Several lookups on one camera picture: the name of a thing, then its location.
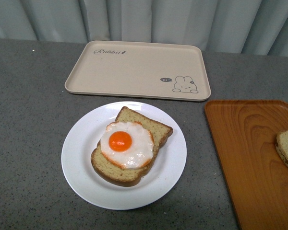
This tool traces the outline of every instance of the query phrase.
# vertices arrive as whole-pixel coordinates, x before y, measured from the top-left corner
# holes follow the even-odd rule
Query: wooden tray
[[[205,113],[241,229],[288,229],[288,168],[275,149],[283,101],[209,101]]]

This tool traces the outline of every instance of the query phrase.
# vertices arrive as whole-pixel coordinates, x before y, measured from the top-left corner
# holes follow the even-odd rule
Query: speckled countertop
[[[237,229],[204,105],[213,99],[288,102],[288,57],[203,52],[211,97],[184,102],[68,93],[64,83],[84,46],[0,39],[0,229]],[[165,196],[125,211],[80,198],[61,167],[71,127],[119,101],[165,111],[188,150],[182,176]]]

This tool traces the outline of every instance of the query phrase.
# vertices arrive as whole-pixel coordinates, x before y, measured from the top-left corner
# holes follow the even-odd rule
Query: egg yolk
[[[123,152],[130,148],[132,144],[131,136],[124,131],[117,131],[109,138],[109,146],[117,152]]]

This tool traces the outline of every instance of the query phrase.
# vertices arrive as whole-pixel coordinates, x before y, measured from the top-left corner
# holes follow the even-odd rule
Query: toast on plate
[[[145,129],[152,133],[154,146],[151,161],[139,169],[122,169],[104,157],[99,141],[96,149],[91,154],[91,163],[94,170],[106,181],[125,187],[134,186],[150,171],[159,149],[166,143],[168,137],[172,135],[173,128],[152,120],[126,106],[122,107],[115,122],[140,122]]]

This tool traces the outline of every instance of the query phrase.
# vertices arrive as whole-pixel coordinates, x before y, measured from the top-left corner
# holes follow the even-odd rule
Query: beige tray
[[[65,88],[75,94],[187,101],[211,94],[199,48],[115,41],[88,43]]]
[[[288,230],[288,168],[275,149],[288,103],[209,101],[205,113],[240,228]]]

